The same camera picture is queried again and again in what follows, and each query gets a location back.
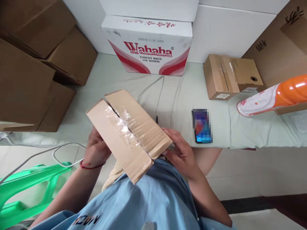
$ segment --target wahaha logo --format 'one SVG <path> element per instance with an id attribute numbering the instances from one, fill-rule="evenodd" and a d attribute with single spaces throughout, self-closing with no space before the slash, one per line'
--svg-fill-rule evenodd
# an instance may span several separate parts
<path id="1" fill-rule="evenodd" d="M 172 51 L 164 50 L 161 47 L 159 49 L 151 49 L 148 48 L 146 45 L 144 47 L 138 47 L 138 43 L 133 42 L 124 42 L 125 45 L 128 47 L 131 53 L 133 54 L 145 54 L 145 55 L 154 55 L 154 56 L 163 56 L 163 57 L 172 57 Z"/>

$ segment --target chinese characters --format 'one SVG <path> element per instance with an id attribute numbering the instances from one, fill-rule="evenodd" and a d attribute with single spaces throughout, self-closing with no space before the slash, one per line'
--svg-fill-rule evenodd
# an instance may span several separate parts
<path id="1" fill-rule="evenodd" d="M 285 20 L 287 23 L 290 23 L 290 25 L 292 25 L 302 15 L 304 15 L 304 10 L 300 11 L 300 6 L 297 6 L 296 11 L 292 11 L 290 16 L 287 16 Z"/>
<path id="2" fill-rule="evenodd" d="M 256 49 L 260 52 L 266 47 L 267 43 L 264 40 L 261 40 L 259 44 L 256 45 Z"/>
<path id="3" fill-rule="evenodd" d="M 144 22 L 143 20 L 136 20 L 136 19 L 124 19 L 124 22 L 134 22 L 134 23 L 141 23 L 141 24 L 144 24 L 144 25 L 147 25 L 147 26 L 150 26 L 150 25 L 157 25 L 158 27 L 161 27 L 161 26 L 166 26 L 166 28 L 169 28 L 169 27 L 174 27 L 176 24 L 174 23 L 170 23 L 170 22 L 167 22 L 167 23 L 162 23 L 162 22 L 158 22 L 158 23 L 155 23 L 155 22 L 152 22 L 152 21 L 147 21 L 147 22 Z"/>

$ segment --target sticker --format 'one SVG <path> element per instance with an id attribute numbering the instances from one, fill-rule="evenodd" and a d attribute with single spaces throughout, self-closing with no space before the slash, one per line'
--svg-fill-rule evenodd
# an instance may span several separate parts
<path id="1" fill-rule="evenodd" d="M 254 90 L 256 90 L 258 88 L 255 88 L 255 87 L 247 87 L 245 90 L 243 90 L 242 92 L 245 92 L 245 93 L 251 93 L 253 92 Z"/>
<path id="2" fill-rule="evenodd" d="M 230 94 L 219 94 L 216 96 L 216 98 L 222 98 L 225 99 L 226 97 L 230 96 Z"/>

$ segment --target table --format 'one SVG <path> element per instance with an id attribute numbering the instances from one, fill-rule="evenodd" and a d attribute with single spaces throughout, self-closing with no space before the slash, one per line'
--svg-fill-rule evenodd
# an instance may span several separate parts
<path id="1" fill-rule="evenodd" d="M 78 142 L 86 145 L 92 124 L 86 116 L 105 94 L 127 89 L 161 127 L 181 132 L 193 147 L 255 148 L 307 146 L 307 133 L 292 124 L 291 114 L 277 116 L 273 111 L 244 117 L 236 104 L 255 94 L 240 93 L 229 101 L 209 100 L 202 64 L 187 63 L 182 77 L 128 73 L 117 56 L 99 54 L 85 86 L 73 87 L 77 93 L 56 133 L 15 132 L 16 144 L 31 146 Z M 197 144 L 192 128 L 192 109 L 207 109 L 213 143 Z M 6 140 L 0 145 L 8 145 Z"/>

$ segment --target smartphone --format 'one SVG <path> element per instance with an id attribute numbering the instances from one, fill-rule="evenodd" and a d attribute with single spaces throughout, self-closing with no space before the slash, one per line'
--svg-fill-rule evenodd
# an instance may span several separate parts
<path id="1" fill-rule="evenodd" d="M 192 116 L 196 143 L 212 143 L 208 111 L 206 109 L 193 109 Z"/>

